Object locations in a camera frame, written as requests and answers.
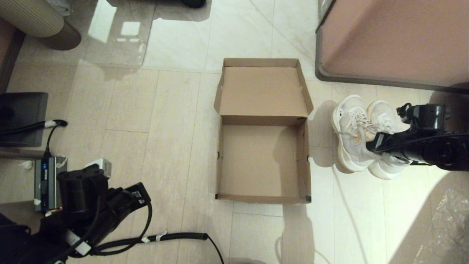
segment floor tile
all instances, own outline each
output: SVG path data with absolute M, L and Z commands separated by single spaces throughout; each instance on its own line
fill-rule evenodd
M 119 69 L 106 129 L 148 132 L 157 70 Z
M 144 66 L 205 69 L 212 1 L 192 9 L 180 1 L 157 1 Z
M 258 204 L 258 203 L 234 202 L 233 212 L 253 214 L 253 215 L 282 217 L 283 206 L 281 204 Z
M 282 217 L 234 213 L 229 263 L 282 263 L 282 232 Z
M 218 0 L 212 6 L 206 70 L 221 71 L 224 58 L 270 58 L 272 0 Z
M 313 112 L 308 117 L 310 147 L 332 147 L 331 116 L 335 102 L 332 101 L 331 83 L 307 81 L 306 85 L 313 101 Z
M 307 215 L 307 205 L 286 204 L 283 210 L 281 262 L 316 263 L 314 230 L 311 219 Z
M 275 1 L 272 58 L 299 58 L 305 78 L 316 79 L 314 61 L 317 25 L 316 1 Z
M 311 163 L 311 204 L 306 205 L 314 234 L 314 263 L 334 263 L 334 173 L 333 150 L 313 148 Z
M 68 169 L 79 170 L 99 158 L 111 106 L 117 69 L 79 67 L 57 154 L 68 157 Z
M 0 204 L 21 201 L 32 203 L 34 199 L 34 163 L 32 169 L 27 170 L 19 166 L 23 162 L 24 160 L 0 159 Z
M 156 90 L 141 182 L 154 201 L 148 234 L 181 231 L 200 74 L 161 71 Z M 140 234 L 147 212 L 137 211 L 132 235 Z M 180 241 L 134 248 L 129 259 L 175 264 Z
M 98 0 L 84 59 L 142 65 L 154 8 L 154 1 Z
M 365 107 L 377 100 L 376 85 L 332 83 L 332 100 L 339 103 L 351 94 L 358 94 L 362 97 Z
M 86 49 L 89 44 L 88 29 L 93 14 L 96 10 L 98 0 L 71 0 L 70 5 L 73 12 L 66 17 L 73 27 L 75 27 L 82 36 L 80 44 L 68 51 L 53 50 L 40 43 L 36 38 L 26 36 L 18 61 L 23 63 L 60 63 L 60 64 L 81 64 L 85 57 Z
M 111 178 L 108 181 L 109 187 L 127 188 L 140 181 L 146 141 L 146 133 L 106 130 L 100 157 L 109 160 L 113 165 Z M 122 151 L 122 145 L 125 145 L 128 148 L 127 151 Z M 119 224 L 119 226 L 103 240 L 102 243 L 131 238 L 134 214 L 135 213 L 129 214 Z M 126 263 L 127 254 L 128 252 L 115 256 L 86 257 L 83 259 L 82 263 Z
M 311 203 L 284 206 L 283 263 L 334 263 L 333 151 L 311 153 Z
M 43 92 L 48 93 L 46 120 L 67 119 L 67 110 L 73 92 L 76 66 L 27 65 L 17 64 L 13 70 L 8 93 Z M 30 149 L 45 149 L 51 129 L 43 130 L 42 146 Z M 54 131 L 50 147 L 57 149 L 63 133 L 62 128 Z
M 386 261 L 396 250 L 421 212 L 430 192 L 426 166 L 410 166 L 393 180 L 383 181 L 386 221 Z
M 335 262 L 386 263 L 382 180 L 334 169 Z
M 220 116 L 213 108 L 213 102 L 220 77 L 219 74 L 201 76 L 182 231 L 208 233 L 227 263 L 233 202 L 215 200 Z M 209 242 L 182 240 L 178 263 L 219 263 L 219 256 Z

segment box flap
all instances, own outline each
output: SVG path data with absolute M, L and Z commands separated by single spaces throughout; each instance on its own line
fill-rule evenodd
M 312 102 L 298 59 L 225 59 L 215 109 L 222 116 L 307 117 Z

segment black wheel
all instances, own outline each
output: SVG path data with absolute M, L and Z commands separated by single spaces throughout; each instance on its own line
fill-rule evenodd
M 190 8 L 201 8 L 205 5 L 205 0 L 181 0 L 184 5 Z

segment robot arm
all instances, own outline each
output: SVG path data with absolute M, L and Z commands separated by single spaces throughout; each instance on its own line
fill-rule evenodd
M 378 132 L 366 144 L 376 154 L 390 153 L 412 164 L 436 165 L 448 171 L 469 171 L 469 133 L 445 130 L 449 112 L 445 105 L 410 103 L 397 108 L 402 121 L 410 124 L 406 131 L 387 134 Z

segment black cable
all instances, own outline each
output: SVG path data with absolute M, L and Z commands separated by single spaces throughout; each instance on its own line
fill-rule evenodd
M 119 250 L 115 250 L 115 251 L 107 251 L 107 252 L 103 252 L 102 250 L 106 249 L 106 247 L 104 247 L 104 245 L 102 246 L 97 246 L 95 248 L 93 248 L 93 252 L 90 253 L 90 255 L 94 255 L 94 256 L 110 256 L 110 255 L 117 255 L 117 254 L 120 254 L 124 251 L 127 251 L 129 249 L 131 249 L 133 246 L 135 246 L 136 244 L 138 243 L 142 243 L 142 238 L 143 236 L 145 235 L 148 227 L 150 226 L 150 222 L 151 222 L 151 217 L 152 217 L 152 214 L 153 214 L 153 209 L 151 207 L 151 203 L 150 202 L 147 202 L 147 206 L 148 206 L 148 218 L 147 218 L 147 223 L 145 225 L 145 228 L 143 230 L 143 232 L 140 234 L 140 236 L 138 238 L 133 238 L 133 239 L 129 239 L 127 240 L 128 241 L 128 246 L 126 246 L 125 248 L 122 248 L 122 249 L 119 249 Z
M 158 236 L 156 236 L 156 235 L 151 235 L 151 236 L 148 236 L 147 238 L 148 238 L 148 240 L 150 240 L 150 242 L 157 242 L 157 240 L 156 240 L 157 237 Z M 209 239 L 210 242 L 212 242 L 215 249 L 217 250 L 217 253 L 218 253 L 218 256 L 220 257 L 221 263 L 225 264 L 225 262 L 223 261 L 223 257 L 221 255 L 220 250 L 218 249 L 215 242 L 212 240 L 212 238 L 207 233 L 171 233 L 171 234 L 166 234 L 164 236 L 161 236 L 159 241 L 167 241 L 167 240 L 174 240 L 174 239 L 196 239 L 196 240 L 207 240 L 207 239 Z M 122 247 L 122 246 L 129 245 L 130 243 L 135 242 L 135 240 L 137 240 L 137 239 L 128 238 L 128 239 L 121 239 L 121 240 L 117 240 L 117 241 L 112 241 L 112 242 L 108 242 L 108 243 L 99 245 L 96 248 L 94 248 L 93 250 L 101 251 L 101 250 L 105 250 L 105 249 L 108 249 L 108 248 Z M 137 244 L 143 244 L 143 243 L 145 243 L 145 242 L 143 242 L 142 239 L 139 239 L 137 241 Z
M 55 262 L 67 257 L 72 251 L 74 251 L 81 243 L 83 243 L 85 240 L 88 239 L 88 237 L 91 235 L 93 232 L 94 228 L 96 227 L 96 224 L 98 223 L 98 217 L 99 217 L 99 212 L 101 211 L 101 197 L 98 196 L 98 201 L 97 201 L 97 206 L 96 206 L 96 214 L 94 216 L 93 222 L 91 224 L 91 227 L 88 229 L 88 231 L 85 233 L 84 236 L 80 238 L 73 246 L 62 252 L 60 255 L 56 256 L 52 260 L 47 261 L 47 264 L 54 264 Z
M 47 138 L 47 144 L 45 145 L 45 151 L 44 151 L 44 158 L 52 157 L 52 153 L 51 153 L 51 150 L 49 148 L 49 144 L 51 143 L 52 133 L 54 133 L 54 130 L 59 126 L 67 126 L 68 125 L 67 121 L 64 121 L 64 120 L 54 120 L 54 121 L 56 122 L 56 125 L 52 128 L 51 132 L 49 133 L 49 137 Z
M 414 143 L 418 143 L 418 142 L 425 141 L 425 140 L 432 140 L 432 139 L 437 139 L 437 138 L 465 137 L 465 136 L 469 136 L 469 133 L 435 135 L 435 136 L 430 136 L 430 137 L 416 139 L 416 140 L 409 140 L 407 142 L 403 142 L 403 143 L 400 143 L 400 144 L 395 144 L 395 145 L 392 145 L 392 146 L 376 148 L 375 151 L 379 151 L 379 152 L 388 151 L 388 150 L 391 150 L 391 149 L 404 147 L 404 146 L 414 144 Z
M 217 250 L 218 256 L 220 257 L 220 260 L 221 260 L 221 264 L 225 264 L 225 262 L 223 261 L 223 257 L 221 256 L 220 250 L 218 250 L 217 245 L 215 244 L 215 242 L 213 242 L 212 238 L 208 234 L 207 234 L 207 237 L 208 239 L 210 239 L 210 242 L 212 242 L 213 246 Z
M 37 122 L 23 127 L 0 131 L 0 136 L 11 136 L 44 128 L 45 121 Z

